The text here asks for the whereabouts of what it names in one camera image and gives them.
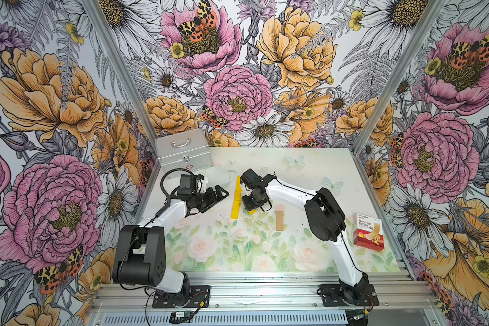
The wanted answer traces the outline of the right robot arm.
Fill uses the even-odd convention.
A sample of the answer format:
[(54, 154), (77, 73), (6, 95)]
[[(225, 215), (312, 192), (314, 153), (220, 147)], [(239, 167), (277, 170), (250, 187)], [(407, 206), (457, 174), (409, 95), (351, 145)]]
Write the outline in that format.
[(242, 197), (248, 211), (262, 209), (272, 200), (286, 202), (304, 211), (312, 234), (332, 245), (332, 258), (338, 268), (338, 283), (342, 299), (349, 305), (359, 305), (368, 290), (369, 278), (355, 259), (346, 234), (346, 216), (330, 190), (307, 190), (281, 181), (276, 175), (264, 177), (248, 169), (240, 176), (247, 190)]

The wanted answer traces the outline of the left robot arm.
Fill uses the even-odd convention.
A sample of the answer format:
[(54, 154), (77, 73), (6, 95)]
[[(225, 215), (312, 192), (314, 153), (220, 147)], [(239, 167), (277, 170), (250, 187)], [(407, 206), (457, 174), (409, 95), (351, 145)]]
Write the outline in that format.
[(123, 289), (153, 289), (158, 298), (174, 306), (191, 300), (191, 287), (186, 273), (167, 266), (167, 235), (181, 220), (204, 213), (229, 197), (219, 185), (208, 187), (203, 175), (185, 169), (182, 173), (179, 185), (171, 191), (160, 181), (165, 202), (153, 217), (121, 229), (112, 271), (113, 282)]

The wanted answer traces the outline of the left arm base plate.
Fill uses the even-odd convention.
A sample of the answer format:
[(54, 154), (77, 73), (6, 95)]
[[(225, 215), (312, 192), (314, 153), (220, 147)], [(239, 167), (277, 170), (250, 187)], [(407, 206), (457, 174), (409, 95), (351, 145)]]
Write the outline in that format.
[(191, 285), (179, 293), (164, 293), (153, 297), (152, 308), (208, 308), (211, 295), (209, 285)]

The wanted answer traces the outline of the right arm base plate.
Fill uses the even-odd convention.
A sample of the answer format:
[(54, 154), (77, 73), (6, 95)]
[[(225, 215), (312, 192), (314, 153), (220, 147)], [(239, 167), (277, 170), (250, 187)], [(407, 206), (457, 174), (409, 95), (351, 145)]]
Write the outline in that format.
[(368, 284), (362, 294), (355, 293), (350, 287), (340, 284), (323, 284), (316, 291), (325, 307), (360, 307), (379, 306), (378, 295), (374, 286)]

